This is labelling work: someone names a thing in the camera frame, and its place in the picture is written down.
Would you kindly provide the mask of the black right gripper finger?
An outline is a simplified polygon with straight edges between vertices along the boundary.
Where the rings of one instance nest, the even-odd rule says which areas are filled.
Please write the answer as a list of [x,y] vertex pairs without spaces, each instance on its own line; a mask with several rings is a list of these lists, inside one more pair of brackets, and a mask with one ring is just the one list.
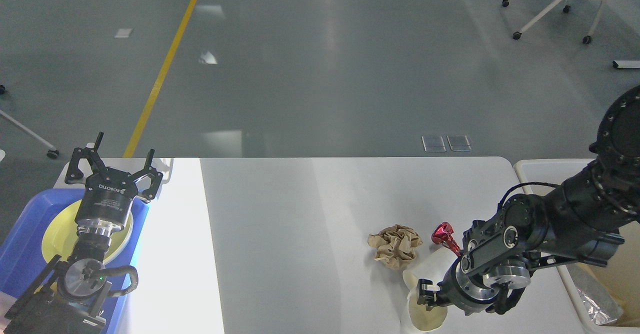
[[432,280],[419,278],[416,284],[416,304],[422,306],[425,311],[432,311],[436,307],[448,307],[450,298],[444,292],[441,283],[435,284]]

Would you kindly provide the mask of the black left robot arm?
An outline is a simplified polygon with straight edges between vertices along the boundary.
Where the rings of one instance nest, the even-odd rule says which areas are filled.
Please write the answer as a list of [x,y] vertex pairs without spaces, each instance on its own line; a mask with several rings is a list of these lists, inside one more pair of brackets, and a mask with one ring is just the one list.
[[131,223],[134,201],[157,197],[163,173],[153,166],[154,149],[135,173],[105,165],[98,152],[103,136],[73,150],[64,177],[68,185],[84,186],[73,248],[66,258],[55,254],[7,309],[5,334],[100,334],[105,301],[138,287],[134,265],[108,267],[105,259],[114,234]]

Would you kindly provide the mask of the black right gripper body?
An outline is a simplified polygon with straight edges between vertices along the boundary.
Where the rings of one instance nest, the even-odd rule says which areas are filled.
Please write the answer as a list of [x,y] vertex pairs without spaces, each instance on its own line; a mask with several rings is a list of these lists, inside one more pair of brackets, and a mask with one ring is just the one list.
[[438,285],[438,306],[455,306],[464,311],[466,316],[485,311],[494,304],[499,294],[498,288],[487,288],[477,284],[463,273],[459,259],[455,259],[446,270]]

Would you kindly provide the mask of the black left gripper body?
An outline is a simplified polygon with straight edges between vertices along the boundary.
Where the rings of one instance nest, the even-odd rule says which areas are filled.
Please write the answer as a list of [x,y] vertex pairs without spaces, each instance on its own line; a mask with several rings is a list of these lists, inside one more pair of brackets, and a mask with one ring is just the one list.
[[107,168],[86,179],[86,190],[75,216],[77,226],[120,232],[128,224],[133,199],[138,193],[130,172]]

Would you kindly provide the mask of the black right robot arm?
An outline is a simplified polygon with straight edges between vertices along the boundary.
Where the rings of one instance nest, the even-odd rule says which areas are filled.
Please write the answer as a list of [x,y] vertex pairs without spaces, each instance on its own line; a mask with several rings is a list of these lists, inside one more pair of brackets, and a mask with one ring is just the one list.
[[421,278],[414,302],[425,311],[456,306],[468,316],[512,309],[534,272],[573,263],[606,267],[625,240],[619,228],[639,220],[639,88],[606,111],[596,154],[551,192],[509,189],[489,220],[474,220],[457,259],[439,283]]

